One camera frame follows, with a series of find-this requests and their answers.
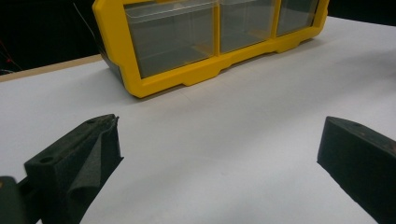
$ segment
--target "white tabletop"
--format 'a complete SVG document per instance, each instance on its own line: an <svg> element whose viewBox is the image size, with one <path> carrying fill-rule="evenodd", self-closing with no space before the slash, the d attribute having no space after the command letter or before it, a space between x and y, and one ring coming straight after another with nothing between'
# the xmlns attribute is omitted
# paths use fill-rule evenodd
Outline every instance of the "white tabletop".
<svg viewBox="0 0 396 224"><path fill-rule="evenodd" d="M82 223L375 223L317 164L326 116L396 138L396 28L328 18L299 48L144 100L101 61L0 83L0 175L120 116L118 169Z"/></svg>

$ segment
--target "plastic container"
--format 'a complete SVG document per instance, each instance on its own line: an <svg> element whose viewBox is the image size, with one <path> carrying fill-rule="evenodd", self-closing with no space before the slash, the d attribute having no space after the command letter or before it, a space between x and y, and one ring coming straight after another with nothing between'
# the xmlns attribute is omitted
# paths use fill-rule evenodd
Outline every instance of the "plastic container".
<svg viewBox="0 0 396 224"><path fill-rule="evenodd" d="M274 0L220 0L219 4L221 53L270 37Z"/></svg>
<svg viewBox="0 0 396 224"><path fill-rule="evenodd" d="M213 56L213 0L125 6L142 78Z"/></svg>
<svg viewBox="0 0 396 224"><path fill-rule="evenodd" d="M312 26L318 0L282 0L276 35Z"/></svg>

